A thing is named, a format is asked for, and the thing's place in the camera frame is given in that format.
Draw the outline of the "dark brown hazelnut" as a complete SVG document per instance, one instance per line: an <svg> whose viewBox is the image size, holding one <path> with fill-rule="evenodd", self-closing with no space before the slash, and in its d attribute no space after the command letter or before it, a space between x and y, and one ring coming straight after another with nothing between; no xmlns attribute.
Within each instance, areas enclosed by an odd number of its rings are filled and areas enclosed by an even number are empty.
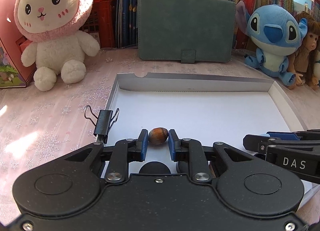
<svg viewBox="0 0 320 231"><path fill-rule="evenodd" d="M154 128L149 132L149 142L153 145L160 145L168 138L168 130L166 128Z"/></svg>

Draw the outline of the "black round puck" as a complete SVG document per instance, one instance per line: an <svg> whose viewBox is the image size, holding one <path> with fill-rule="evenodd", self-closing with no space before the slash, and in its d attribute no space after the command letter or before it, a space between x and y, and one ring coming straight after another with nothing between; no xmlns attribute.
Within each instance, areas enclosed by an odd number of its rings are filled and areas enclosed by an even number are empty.
<svg viewBox="0 0 320 231"><path fill-rule="evenodd" d="M188 163L184 161L179 161L176 163L176 171L178 174L189 174Z"/></svg>
<svg viewBox="0 0 320 231"><path fill-rule="evenodd" d="M140 168L139 174L168 175L171 174L171 171L164 163L158 161L151 161L145 163Z"/></svg>

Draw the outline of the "small black binder clip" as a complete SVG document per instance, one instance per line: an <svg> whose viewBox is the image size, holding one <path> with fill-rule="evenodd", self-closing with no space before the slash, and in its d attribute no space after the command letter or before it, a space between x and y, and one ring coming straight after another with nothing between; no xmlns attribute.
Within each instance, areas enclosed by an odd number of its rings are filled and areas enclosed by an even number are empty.
<svg viewBox="0 0 320 231"><path fill-rule="evenodd" d="M87 110L90 111L91 115L96 119L96 122L90 116L87 116ZM112 126L116 123L119 117L120 109L113 110L100 110L99 115L95 115L90 105L84 108L85 119L90 120L94 125L93 135L97 138L97 142L103 144L107 143L109 132Z"/></svg>

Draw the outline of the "white shallow cardboard box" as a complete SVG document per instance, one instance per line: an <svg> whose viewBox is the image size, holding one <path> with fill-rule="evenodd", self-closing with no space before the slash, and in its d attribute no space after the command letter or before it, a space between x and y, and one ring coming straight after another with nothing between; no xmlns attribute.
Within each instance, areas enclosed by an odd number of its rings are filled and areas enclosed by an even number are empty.
<svg viewBox="0 0 320 231"><path fill-rule="evenodd" d="M306 128L275 81L255 78L119 74L106 106L120 110L108 145L163 127L206 146L223 141L243 149L247 134Z"/></svg>

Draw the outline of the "brown haired doll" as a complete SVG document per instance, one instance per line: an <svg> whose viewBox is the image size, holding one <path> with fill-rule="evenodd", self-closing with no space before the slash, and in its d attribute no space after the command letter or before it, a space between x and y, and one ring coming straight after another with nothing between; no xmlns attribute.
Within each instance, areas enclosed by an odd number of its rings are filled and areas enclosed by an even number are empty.
<svg viewBox="0 0 320 231"><path fill-rule="evenodd" d="M319 87L319 22L305 11L295 16L297 22L303 18L307 21L308 32L297 51L288 56L287 71L296 75L295 82L288 88L307 84L316 90Z"/></svg>

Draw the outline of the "blue Stitch plush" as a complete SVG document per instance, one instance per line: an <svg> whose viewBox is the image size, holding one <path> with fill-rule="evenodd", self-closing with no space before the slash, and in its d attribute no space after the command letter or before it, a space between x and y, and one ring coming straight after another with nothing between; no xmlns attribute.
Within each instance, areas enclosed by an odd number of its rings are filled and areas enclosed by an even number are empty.
<svg viewBox="0 0 320 231"><path fill-rule="evenodd" d="M251 15L243 1L236 4L235 20L239 29L257 46L255 55L245 55L245 64L264 74L280 78L287 87L296 75L288 72L288 56L301 46L308 33L308 22L299 22L283 7L273 4L257 8Z"/></svg>

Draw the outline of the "green suede case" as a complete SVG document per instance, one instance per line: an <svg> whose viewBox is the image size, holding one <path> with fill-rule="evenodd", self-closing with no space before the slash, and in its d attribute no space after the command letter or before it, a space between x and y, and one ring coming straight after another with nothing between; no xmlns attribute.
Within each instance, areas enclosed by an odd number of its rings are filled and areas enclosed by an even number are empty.
<svg viewBox="0 0 320 231"><path fill-rule="evenodd" d="M227 63L235 3L227 0L138 0L138 53L144 61Z"/></svg>

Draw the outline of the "red crate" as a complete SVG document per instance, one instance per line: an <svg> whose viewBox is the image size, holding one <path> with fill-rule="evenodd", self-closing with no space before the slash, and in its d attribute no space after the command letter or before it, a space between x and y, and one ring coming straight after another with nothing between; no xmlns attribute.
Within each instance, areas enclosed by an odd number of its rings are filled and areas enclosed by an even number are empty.
<svg viewBox="0 0 320 231"><path fill-rule="evenodd" d="M91 14L80 28L89 33L101 48L115 48L115 22L117 0L93 0Z"/></svg>

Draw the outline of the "pink triangular house box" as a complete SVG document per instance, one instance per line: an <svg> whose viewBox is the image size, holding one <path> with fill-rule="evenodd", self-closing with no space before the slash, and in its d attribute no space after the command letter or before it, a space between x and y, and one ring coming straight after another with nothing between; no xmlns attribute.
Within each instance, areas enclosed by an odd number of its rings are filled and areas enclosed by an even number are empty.
<svg viewBox="0 0 320 231"><path fill-rule="evenodd" d="M32 80L36 66L24 67L21 55L31 43L18 30L14 21L16 0L0 0L1 88L23 88Z"/></svg>

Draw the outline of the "pink bunny plush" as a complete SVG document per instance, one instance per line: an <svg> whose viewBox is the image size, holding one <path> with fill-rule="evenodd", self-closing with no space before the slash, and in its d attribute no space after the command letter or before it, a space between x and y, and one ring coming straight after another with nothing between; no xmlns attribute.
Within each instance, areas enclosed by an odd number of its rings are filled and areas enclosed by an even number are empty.
<svg viewBox="0 0 320 231"><path fill-rule="evenodd" d="M40 91L52 89L60 76L66 84L84 79L86 56L100 50L98 41L81 31L93 0L16 0L14 19L31 43L21 55L22 64L36 65L34 83Z"/></svg>

